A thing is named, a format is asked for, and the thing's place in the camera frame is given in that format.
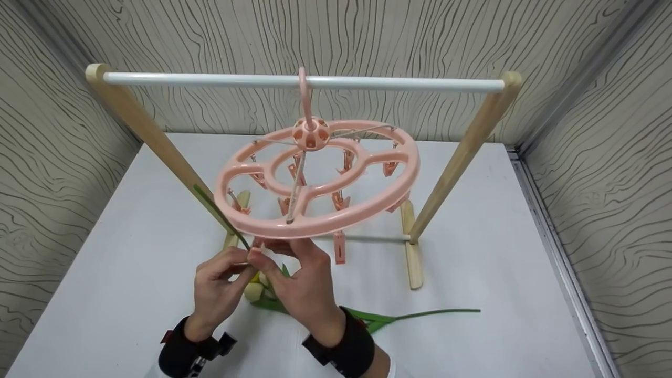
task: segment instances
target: green stem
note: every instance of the green stem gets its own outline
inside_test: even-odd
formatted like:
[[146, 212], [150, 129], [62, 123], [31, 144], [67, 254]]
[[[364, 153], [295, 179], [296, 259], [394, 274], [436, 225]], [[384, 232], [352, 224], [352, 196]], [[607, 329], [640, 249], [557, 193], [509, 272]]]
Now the green stem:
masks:
[[217, 205], [214, 202], [212, 202], [210, 197], [203, 191], [203, 189], [201, 189], [200, 186], [194, 184], [194, 190], [196, 191], [196, 193], [198, 193], [199, 196], [201, 196], [201, 198], [203, 198], [204, 201], [206, 201], [208, 206], [210, 206], [212, 210], [214, 210], [214, 212], [217, 213], [217, 215], [224, 221], [224, 224], [228, 226], [228, 228], [238, 237], [238, 239], [243, 243], [245, 248], [247, 248], [247, 250], [249, 251], [250, 245], [247, 243], [247, 240], [245, 240], [243, 235], [240, 232], [238, 232], [238, 230], [236, 230], [236, 227], [233, 227], [233, 225], [224, 216], [222, 211], [217, 207]]
[[450, 313], [450, 312], [480, 312], [480, 310], [479, 309], [444, 309], [444, 310], [426, 311], [426, 312], [410, 313], [408, 315], [397, 316], [396, 318], [394, 318], [394, 320], [411, 319], [412, 317], [434, 315], [434, 314], [437, 314], [437, 313]]

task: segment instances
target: metal frame edge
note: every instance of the metal frame edge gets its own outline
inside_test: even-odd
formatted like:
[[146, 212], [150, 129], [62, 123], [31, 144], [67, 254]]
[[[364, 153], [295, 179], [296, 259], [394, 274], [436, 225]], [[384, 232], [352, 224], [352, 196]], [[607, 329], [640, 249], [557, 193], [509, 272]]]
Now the metal frame edge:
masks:
[[509, 153], [511, 165], [530, 207], [530, 213], [537, 225], [544, 249], [556, 271], [560, 287], [564, 291], [563, 295], [568, 304], [571, 305], [570, 310], [574, 311], [574, 321], [585, 335], [585, 347], [593, 354], [593, 370], [596, 374], [599, 374], [596, 376], [602, 378], [621, 378], [611, 352], [597, 327], [597, 322], [588, 306], [572, 264], [569, 262], [555, 226], [546, 210], [541, 194], [534, 184], [532, 173], [525, 161], [519, 159], [517, 154], [514, 153], [513, 155]]

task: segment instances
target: wooden base foot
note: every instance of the wooden base foot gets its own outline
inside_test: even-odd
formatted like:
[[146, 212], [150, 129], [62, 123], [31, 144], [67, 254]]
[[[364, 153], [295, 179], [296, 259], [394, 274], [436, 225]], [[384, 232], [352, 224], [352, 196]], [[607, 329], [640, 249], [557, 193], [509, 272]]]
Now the wooden base foot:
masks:
[[[408, 234], [415, 223], [415, 213], [413, 212], [413, 204], [410, 200], [404, 201], [401, 204], [401, 227], [404, 234]], [[423, 284], [422, 272], [422, 256], [420, 244], [405, 243], [406, 246], [406, 265], [409, 269], [409, 285], [411, 290], [417, 290]]]

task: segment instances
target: white horizontal bar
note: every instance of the white horizontal bar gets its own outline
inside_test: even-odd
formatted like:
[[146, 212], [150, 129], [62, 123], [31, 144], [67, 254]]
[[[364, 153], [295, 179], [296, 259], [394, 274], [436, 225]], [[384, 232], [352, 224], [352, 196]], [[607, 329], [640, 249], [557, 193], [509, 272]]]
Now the white horizontal bar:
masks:
[[[107, 72], [103, 80], [116, 85], [198, 85], [201, 87], [298, 88], [297, 75], [223, 75], [206, 73]], [[503, 80], [424, 79], [418, 77], [308, 76], [311, 89], [376, 91], [501, 92]]]
[[[314, 239], [333, 239], [333, 234], [314, 236]], [[345, 241], [370, 241], [374, 243], [405, 243], [411, 240], [410, 235], [400, 236], [377, 236], [377, 235], [351, 235], [345, 233]]]

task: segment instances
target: right hand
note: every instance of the right hand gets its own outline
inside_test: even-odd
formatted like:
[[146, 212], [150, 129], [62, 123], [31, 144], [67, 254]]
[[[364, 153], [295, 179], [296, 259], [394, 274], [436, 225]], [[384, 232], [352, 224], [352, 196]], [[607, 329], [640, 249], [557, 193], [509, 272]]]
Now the right hand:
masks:
[[308, 328], [317, 342], [327, 348], [338, 345], [345, 332], [345, 314], [334, 300], [329, 255], [310, 239], [257, 237], [252, 246], [262, 243], [277, 254], [297, 258], [301, 268], [285, 277], [273, 260], [256, 249], [248, 254], [248, 262], [266, 275], [290, 315]]

